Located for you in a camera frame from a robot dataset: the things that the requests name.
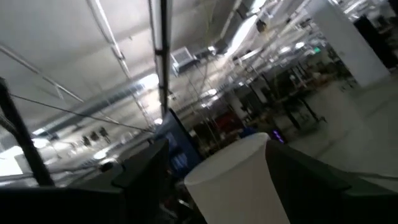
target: wire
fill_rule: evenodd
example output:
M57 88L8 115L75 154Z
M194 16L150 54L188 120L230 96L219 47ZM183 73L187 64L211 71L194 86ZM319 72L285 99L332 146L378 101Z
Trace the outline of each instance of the wire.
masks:
M71 113L71 114L74 114L74 115L77 115L77 116L81 116L81 117L84 117L84 118L91 118L91 119L94 119L94 120L97 120L97 121L102 121L102 122L109 123L109 124L115 124L115 125L124 126L124 127L127 127L127 128L138 129L140 131L154 133L153 131L148 130L148 129L137 128L137 127L134 127L134 126L130 126L130 125L126 125L126 124L120 124L120 123L116 123L116 122L113 122L113 121L107 121L105 119L95 118L95 117L90 116L90 115L85 115L85 114L76 113L76 112L73 112L73 111L70 111L70 110L65 110L65 109L62 109L62 108L59 108L59 107L56 107L56 106L48 105L46 103L42 103L42 102L39 102L39 101L35 101L35 100L28 99L28 98L24 98L22 96L17 96L17 95L14 95L14 94L10 94L10 95L15 97L15 98L21 99L21 100L29 101L31 103L35 103L35 104L38 104L38 105L46 106L48 108L53 108L53 109L56 109L56 110L64 111L64 112L67 112L67 113Z

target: ceiling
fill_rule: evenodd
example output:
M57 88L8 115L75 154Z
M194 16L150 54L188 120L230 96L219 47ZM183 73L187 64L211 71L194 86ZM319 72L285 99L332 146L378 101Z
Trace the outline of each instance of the ceiling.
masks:
M235 2L173 0L172 51L181 47L202 49L214 44L220 39ZM264 57L280 47L305 38L309 30L295 29L295 24L305 19L305 15L286 23L292 14L305 13L303 10L297 11L305 2L268 0L267 7L260 12L261 15L274 12L272 18L265 18L268 30L259 34L255 26L252 27L236 55L242 55L247 49L263 48L258 54L262 56L261 60L256 56L245 62L260 66L264 63ZM114 46L108 41L111 34L104 28L106 23L98 21L102 13L98 3L125 57L129 70L127 74L121 69L120 61L113 52ZM68 110L82 102L89 102L95 96L104 95L106 90L154 73L149 15L148 0L1 1L0 47L16 55L20 62L0 52L0 77L6 79L13 95L58 108ZM273 47L265 49L265 46L270 45ZM169 90L173 98L169 100L169 106L175 111L192 106L201 108L203 102L200 98L206 92L236 83L242 78L238 71L241 68L231 66L230 59L209 57L206 63L178 77L171 75ZM138 128L152 126L161 117L156 85L146 88L135 98L129 96L92 116ZM14 101L31 132L42 127L49 118L60 114L59 110L37 103L19 98L14 98ZM199 115L192 111L193 108L185 110L180 116L196 121ZM138 133L128 127L89 118L83 119L78 125L78 131L71 133L76 126L70 126L57 133L62 142L80 142L82 135L96 131L101 126L114 139L119 139L126 132ZM4 139L7 135L5 130L1 130L0 137ZM2 144L3 150L9 148L4 141Z

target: floor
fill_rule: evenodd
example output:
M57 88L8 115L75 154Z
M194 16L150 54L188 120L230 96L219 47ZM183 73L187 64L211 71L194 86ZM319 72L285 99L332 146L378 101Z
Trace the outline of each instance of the floor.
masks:
M307 99L327 123L295 132L293 148L398 192L398 76L342 92L333 82Z

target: column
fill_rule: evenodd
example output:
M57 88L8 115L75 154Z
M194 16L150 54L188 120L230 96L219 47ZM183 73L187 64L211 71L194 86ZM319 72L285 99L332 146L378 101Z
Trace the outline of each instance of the column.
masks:
M305 9L361 86L389 76L388 69L338 6L327 0L311 0Z
M225 94L225 99L231 105L232 109L240 119L243 119L248 115L242 110L242 103L233 92Z

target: white pillar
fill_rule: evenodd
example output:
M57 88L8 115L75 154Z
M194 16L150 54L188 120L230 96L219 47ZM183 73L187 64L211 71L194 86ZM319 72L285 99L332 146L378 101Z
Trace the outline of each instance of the white pillar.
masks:
M236 115L240 119L243 119L248 115L245 111L242 110L242 108L241 108L242 103L233 92L229 92L229 93L225 94L225 99L231 105L232 109L234 109Z
M356 81L368 86L390 72L338 6L312 0L305 8Z

